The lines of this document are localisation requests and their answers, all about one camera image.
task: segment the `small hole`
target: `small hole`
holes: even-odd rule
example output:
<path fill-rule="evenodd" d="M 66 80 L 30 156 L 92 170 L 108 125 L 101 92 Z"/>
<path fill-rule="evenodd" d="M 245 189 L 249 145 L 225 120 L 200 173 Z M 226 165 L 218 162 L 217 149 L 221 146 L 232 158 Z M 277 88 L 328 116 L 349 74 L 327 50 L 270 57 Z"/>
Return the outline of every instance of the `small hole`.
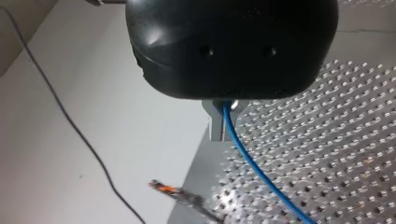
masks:
<path fill-rule="evenodd" d="M 273 58 L 276 56 L 277 50 L 274 46 L 270 46 L 270 47 L 265 48 L 262 51 L 262 54 L 264 55 L 264 57 Z"/>
<path fill-rule="evenodd" d="M 214 53 L 213 49 L 210 48 L 209 46 L 201 46 L 199 48 L 199 52 L 202 57 L 206 57 L 206 58 L 213 56 L 213 53 Z"/>
<path fill-rule="evenodd" d="M 312 189 L 311 186 L 306 186 L 306 187 L 305 187 L 305 192 L 309 192 L 309 191 L 311 191 L 311 189 Z"/>
<path fill-rule="evenodd" d="M 327 191 L 322 191 L 322 192 L 320 193 L 320 196 L 326 197 L 328 194 L 329 194 L 329 193 L 328 193 Z"/>

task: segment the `metal bracket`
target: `metal bracket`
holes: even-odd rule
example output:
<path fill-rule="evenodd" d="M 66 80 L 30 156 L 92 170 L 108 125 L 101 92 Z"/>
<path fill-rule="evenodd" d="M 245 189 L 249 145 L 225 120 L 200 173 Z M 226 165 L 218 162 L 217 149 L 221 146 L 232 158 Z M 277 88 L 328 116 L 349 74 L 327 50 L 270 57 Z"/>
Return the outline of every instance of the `metal bracket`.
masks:
<path fill-rule="evenodd" d="M 230 113 L 233 125 L 236 123 L 238 116 L 248 106 L 249 100 L 233 101 L 232 111 Z M 206 113 L 210 116 L 209 121 L 209 137 L 213 142 L 231 141 L 231 137 L 226 130 L 222 108 L 224 101 L 207 100 L 202 101 L 202 106 Z"/>

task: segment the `white wall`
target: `white wall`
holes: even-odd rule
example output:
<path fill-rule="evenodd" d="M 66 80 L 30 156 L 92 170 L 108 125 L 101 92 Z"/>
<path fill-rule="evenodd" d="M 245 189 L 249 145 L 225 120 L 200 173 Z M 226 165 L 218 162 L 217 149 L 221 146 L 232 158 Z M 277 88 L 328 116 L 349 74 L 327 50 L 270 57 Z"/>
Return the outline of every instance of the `white wall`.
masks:
<path fill-rule="evenodd" d="M 127 201 L 165 223 L 173 202 L 147 183 L 183 183 L 207 124 L 200 102 L 143 79 L 123 6 L 61 0 L 30 46 Z M 2 224 L 138 223 L 24 54 L 0 79 L 0 172 Z"/>

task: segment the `black cable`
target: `black cable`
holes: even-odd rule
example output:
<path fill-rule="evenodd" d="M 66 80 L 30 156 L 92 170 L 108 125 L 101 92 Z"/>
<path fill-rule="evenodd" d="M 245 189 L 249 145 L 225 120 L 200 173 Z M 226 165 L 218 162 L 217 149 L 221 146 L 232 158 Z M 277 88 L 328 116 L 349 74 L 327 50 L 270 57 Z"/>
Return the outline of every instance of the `black cable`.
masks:
<path fill-rule="evenodd" d="M 55 98 L 55 101 L 57 105 L 61 108 L 62 113 L 66 117 L 67 121 L 69 121 L 70 125 L 73 127 L 73 129 L 76 131 L 76 133 L 79 135 L 79 137 L 82 139 L 82 141 L 87 145 L 87 147 L 90 149 L 91 153 L 93 156 L 98 160 L 99 164 L 101 165 L 103 171 L 105 172 L 105 175 L 107 177 L 108 183 L 110 184 L 110 187 L 113 189 L 114 193 L 119 197 L 119 199 L 131 210 L 132 213 L 143 223 L 146 224 L 145 220 L 132 208 L 131 205 L 129 205 L 126 200 L 120 195 L 120 193 L 117 191 L 116 187 L 114 186 L 113 180 L 111 179 L 111 175 L 108 172 L 105 164 L 103 163 L 102 159 L 98 155 L 98 153 L 95 151 L 95 149 L 92 147 L 91 143 L 87 140 L 87 138 L 84 136 L 84 134 L 81 132 L 81 130 L 78 128 L 76 123 L 70 118 L 69 114 L 67 111 L 64 109 L 64 105 L 62 104 L 61 100 L 59 99 L 58 94 L 56 93 L 55 89 L 53 89 L 52 85 L 50 84 L 49 79 L 47 78 L 46 74 L 44 73 L 43 69 L 40 67 L 39 63 L 35 59 L 35 56 L 33 55 L 32 51 L 30 51 L 29 47 L 27 46 L 26 42 L 23 40 L 23 36 L 21 34 L 21 30 L 19 25 L 17 24 L 15 18 L 12 16 L 12 14 L 5 8 L 0 6 L 0 10 L 4 10 L 6 14 L 8 15 L 9 19 L 11 20 L 12 26 L 14 27 L 15 33 L 17 34 L 18 39 L 21 42 L 21 46 L 26 50 L 29 58 L 32 60 L 32 63 L 35 65 L 35 68 L 37 69 L 38 73 L 43 77 L 44 81 L 46 82 L 47 86 L 49 87 L 50 92 L 52 93 L 53 97 Z"/>

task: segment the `cable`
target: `cable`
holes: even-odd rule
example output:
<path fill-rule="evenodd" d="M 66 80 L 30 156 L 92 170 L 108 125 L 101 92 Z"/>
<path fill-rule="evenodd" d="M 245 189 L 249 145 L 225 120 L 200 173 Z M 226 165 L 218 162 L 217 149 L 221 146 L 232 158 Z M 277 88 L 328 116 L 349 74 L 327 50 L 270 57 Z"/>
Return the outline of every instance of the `cable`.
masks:
<path fill-rule="evenodd" d="M 245 160 L 250 164 L 250 166 L 253 168 L 253 170 L 256 172 L 256 174 L 264 181 L 266 185 L 270 188 L 270 190 L 275 193 L 280 200 L 297 216 L 306 224 L 315 224 L 315 221 L 313 221 L 309 216 L 307 216 L 303 211 L 301 211 L 285 194 L 280 191 L 275 184 L 264 174 L 262 169 L 260 169 L 259 165 L 248 155 L 247 150 L 245 149 L 244 145 L 242 142 L 239 140 L 238 136 L 236 135 L 235 129 L 233 127 L 233 123 L 231 122 L 230 118 L 230 107 L 231 104 L 227 102 L 224 107 L 223 107 L 223 116 L 225 119 L 225 122 L 227 124 L 227 129 L 228 132 L 230 133 L 231 138 L 233 139 L 233 142 L 236 144 L 236 147 L 238 147 L 239 151 L 241 152 L 242 156 L 245 158 Z"/>
<path fill-rule="evenodd" d="M 81 132 L 81 130 L 78 128 L 76 123 L 70 118 L 69 114 L 67 111 L 64 109 L 64 105 L 62 104 L 62 101 L 59 99 L 58 94 L 56 93 L 55 89 L 53 89 L 52 85 L 50 84 L 49 79 L 47 78 L 46 74 L 44 73 L 43 69 L 40 67 L 40 64 L 37 62 L 35 59 L 35 56 L 33 55 L 32 51 L 30 51 L 29 47 L 27 46 L 26 42 L 23 40 L 23 36 L 21 34 L 21 30 L 19 25 L 17 24 L 15 18 L 12 16 L 12 14 L 5 8 L 5 7 L 0 7 L 0 10 L 3 10 L 6 12 L 7 16 L 11 20 L 12 26 L 14 27 L 15 33 L 17 34 L 17 37 L 19 41 L 21 42 L 21 46 L 26 50 L 27 55 L 29 58 L 32 60 L 32 63 L 35 65 L 35 68 L 37 69 L 38 73 L 43 77 L 44 81 L 46 82 L 47 86 L 49 87 L 50 92 L 52 93 L 53 97 L 55 98 L 56 104 L 61 108 L 62 113 L 66 117 L 67 121 L 69 121 L 70 125 L 73 127 L 73 129 L 76 131 L 78 136 L 81 138 L 81 140 L 87 145 L 88 149 L 91 151 L 93 156 L 97 159 L 99 162 L 100 166 L 102 167 L 103 171 L 105 172 L 106 178 L 108 180 L 108 183 L 110 184 L 110 187 L 113 189 L 114 193 L 119 197 L 119 199 L 129 208 L 129 210 L 141 221 L 141 223 L 145 224 L 146 222 L 143 220 L 143 218 L 132 208 L 131 205 L 129 205 L 126 200 L 122 197 L 122 195 L 119 193 L 119 191 L 116 189 L 114 186 L 113 180 L 111 179 L 110 172 L 107 170 L 105 164 L 103 163 L 102 159 L 100 158 L 99 154 L 96 152 L 96 150 L 93 148 L 91 143 L 87 140 L 87 138 L 84 136 L 84 134 Z"/>

